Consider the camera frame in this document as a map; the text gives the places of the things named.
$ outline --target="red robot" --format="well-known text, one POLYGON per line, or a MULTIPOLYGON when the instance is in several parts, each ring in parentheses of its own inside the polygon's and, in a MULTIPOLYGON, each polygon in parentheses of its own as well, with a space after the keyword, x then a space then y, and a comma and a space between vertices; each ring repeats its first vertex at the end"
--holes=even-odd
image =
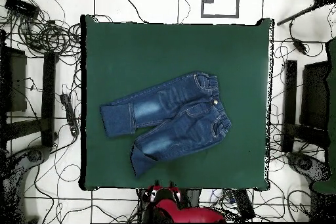
POLYGON ((146 207, 142 223, 225 223, 224 216, 211 208, 184 208, 185 195, 172 183, 163 188, 156 182, 142 196, 146 207))

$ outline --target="jeans leg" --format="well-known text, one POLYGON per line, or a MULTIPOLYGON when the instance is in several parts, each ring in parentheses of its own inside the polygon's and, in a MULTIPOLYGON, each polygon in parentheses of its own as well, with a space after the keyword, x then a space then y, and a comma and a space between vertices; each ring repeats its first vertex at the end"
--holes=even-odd
POLYGON ((174 118, 187 103, 201 98, 194 75, 188 74, 100 107, 108 137, 132 134, 137 128, 174 118))
POLYGON ((139 177, 158 162, 192 154, 221 142, 231 123, 210 102, 194 105, 138 137, 131 153, 139 177))

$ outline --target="green table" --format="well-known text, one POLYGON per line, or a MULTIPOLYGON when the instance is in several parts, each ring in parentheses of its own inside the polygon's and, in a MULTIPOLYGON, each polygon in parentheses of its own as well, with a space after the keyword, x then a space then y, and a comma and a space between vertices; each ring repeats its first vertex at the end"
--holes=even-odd
POLYGON ((82 16, 81 61, 87 105, 81 182, 85 188, 147 187, 159 179, 164 185, 172 180, 184 188, 266 190, 272 27, 270 19, 257 26, 214 26, 98 23, 91 16, 82 16), (221 144, 159 164, 136 179, 130 149, 134 139, 149 128, 109 139, 99 106, 193 71, 217 75, 220 96, 232 122, 230 131, 221 144))
POLYGON ((336 39, 326 45, 328 60, 331 62, 331 71, 327 78, 329 88, 329 121, 328 133, 330 138, 329 149, 325 152, 325 161, 329 164, 331 177, 327 181, 318 181, 312 188, 323 194, 336 194, 336 39))

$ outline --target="red object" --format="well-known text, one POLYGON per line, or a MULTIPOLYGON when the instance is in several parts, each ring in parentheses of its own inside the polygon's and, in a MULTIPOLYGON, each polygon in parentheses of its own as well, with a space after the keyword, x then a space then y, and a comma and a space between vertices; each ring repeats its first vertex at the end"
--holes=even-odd
POLYGON ((225 222, 225 218, 219 212, 209 208, 186 208, 179 210, 174 201, 163 199, 156 205, 165 210, 174 223, 214 223, 225 222))

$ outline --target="jeans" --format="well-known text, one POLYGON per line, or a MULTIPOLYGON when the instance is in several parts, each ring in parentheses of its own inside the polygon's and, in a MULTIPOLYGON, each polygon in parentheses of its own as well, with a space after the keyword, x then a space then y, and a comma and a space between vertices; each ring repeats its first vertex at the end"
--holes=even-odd
POLYGON ((219 98, 216 76, 194 72, 100 107, 108 137, 156 126, 134 141, 136 177, 155 166, 220 143, 231 122, 219 98))

